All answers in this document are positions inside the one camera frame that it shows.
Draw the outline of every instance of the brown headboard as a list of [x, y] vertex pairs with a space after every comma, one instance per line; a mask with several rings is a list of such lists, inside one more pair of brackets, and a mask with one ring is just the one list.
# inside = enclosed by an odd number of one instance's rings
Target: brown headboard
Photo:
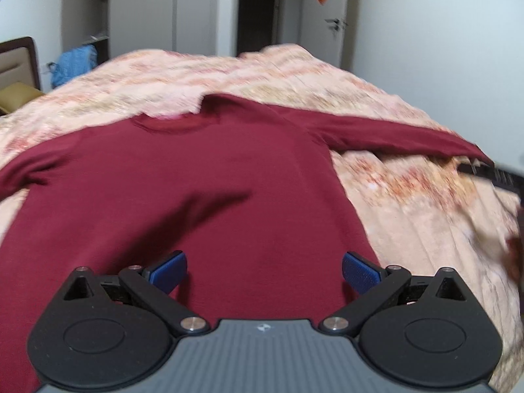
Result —
[[31, 37], [0, 43], [0, 90], [18, 81], [41, 90], [35, 42]]

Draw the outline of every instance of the dark doorway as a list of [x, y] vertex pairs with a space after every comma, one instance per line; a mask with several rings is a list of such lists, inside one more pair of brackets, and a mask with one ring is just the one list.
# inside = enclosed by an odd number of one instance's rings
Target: dark doorway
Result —
[[280, 0], [239, 0], [237, 54], [277, 43]]

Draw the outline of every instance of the sweater sleeve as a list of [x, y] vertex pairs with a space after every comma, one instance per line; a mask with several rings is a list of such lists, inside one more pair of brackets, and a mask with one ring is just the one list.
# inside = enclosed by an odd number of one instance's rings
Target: sweater sleeve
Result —
[[0, 200], [32, 183], [43, 183], [45, 172], [59, 166], [79, 141], [81, 131], [40, 143], [20, 153], [0, 170]]
[[441, 158], [464, 156], [493, 164], [478, 146], [445, 131], [392, 121], [268, 106], [290, 122], [319, 136], [330, 149], [338, 152], [366, 150]]

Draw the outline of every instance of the pink floral bedspread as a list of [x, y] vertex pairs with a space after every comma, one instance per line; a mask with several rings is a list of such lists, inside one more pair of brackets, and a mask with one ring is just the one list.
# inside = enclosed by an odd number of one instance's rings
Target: pink floral bedspread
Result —
[[[114, 59], [0, 118], [0, 167], [44, 140], [130, 117], [198, 111], [203, 95], [226, 92], [264, 103], [444, 129], [398, 96], [312, 57], [299, 46], [239, 59], [143, 50]], [[507, 393], [524, 367], [517, 288], [475, 242], [474, 229], [516, 231], [516, 196], [459, 176], [456, 161], [333, 153], [333, 163], [383, 265], [414, 274], [455, 267], [499, 330], [504, 352], [491, 385]], [[0, 204], [4, 235], [27, 191]]]

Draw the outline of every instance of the logo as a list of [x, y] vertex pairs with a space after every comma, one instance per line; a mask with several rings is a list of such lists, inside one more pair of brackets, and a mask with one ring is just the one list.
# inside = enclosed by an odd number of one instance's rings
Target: logo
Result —
[[257, 326], [257, 329], [260, 332], [269, 331], [271, 328], [273, 328], [273, 327], [271, 325], [266, 324], [266, 323], [263, 323], [263, 324], [260, 324], [260, 325]]

